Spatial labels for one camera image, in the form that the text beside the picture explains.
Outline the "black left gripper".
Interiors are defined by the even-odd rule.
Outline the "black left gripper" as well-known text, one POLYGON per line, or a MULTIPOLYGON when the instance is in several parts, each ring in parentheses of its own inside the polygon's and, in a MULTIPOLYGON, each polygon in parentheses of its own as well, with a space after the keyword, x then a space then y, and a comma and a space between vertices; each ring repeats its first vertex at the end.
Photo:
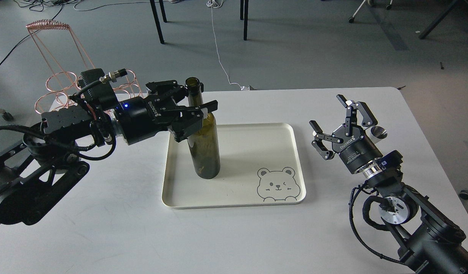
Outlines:
POLYGON ((203 120, 218 109, 217 100, 197 107, 179 106, 188 92, 176 80, 147 83, 146 88, 147 97, 133 97, 114 106, 114 133, 127 145, 168 130, 176 142, 181 142, 201 130, 203 120))

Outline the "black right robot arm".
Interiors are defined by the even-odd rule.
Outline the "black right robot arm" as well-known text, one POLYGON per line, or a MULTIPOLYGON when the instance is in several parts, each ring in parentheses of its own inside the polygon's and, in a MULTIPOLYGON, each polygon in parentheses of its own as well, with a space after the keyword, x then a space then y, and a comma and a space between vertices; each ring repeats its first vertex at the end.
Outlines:
POLYGON ((363 246, 382 260, 409 267, 417 274, 468 274, 468 251, 462 247, 464 231, 440 212, 427 196, 406 185, 401 171, 402 155, 383 155, 375 145, 387 137, 384 128, 362 101, 343 95, 337 99, 346 117, 334 132, 325 134, 310 121, 314 132, 312 146, 325 160, 338 155, 351 174, 366 180, 354 187, 349 200, 349 223, 363 246), (368 195, 362 207, 363 220, 371 227, 390 232, 399 244, 395 260, 363 243, 353 221, 353 206, 359 193, 368 195))

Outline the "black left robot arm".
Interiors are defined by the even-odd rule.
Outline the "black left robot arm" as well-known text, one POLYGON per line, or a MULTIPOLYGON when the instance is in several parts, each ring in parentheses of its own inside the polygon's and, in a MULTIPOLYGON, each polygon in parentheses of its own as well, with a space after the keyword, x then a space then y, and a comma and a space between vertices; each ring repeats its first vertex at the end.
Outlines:
POLYGON ((168 131, 181 142, 203 128, 203 119, 216 111, 216 100, 184 106, 199 95, 203 84, 189 78, 147 83, 146 97, 117 99, 110 83, 126 69, 81 73, 74 105, 44 112, 34 126, 4 125, 0 131, 22 133, 21 142, 0 153, 0 225, 34 225, 89 172, 89 161, 108 158, 117 137, 133 145, 168 131))

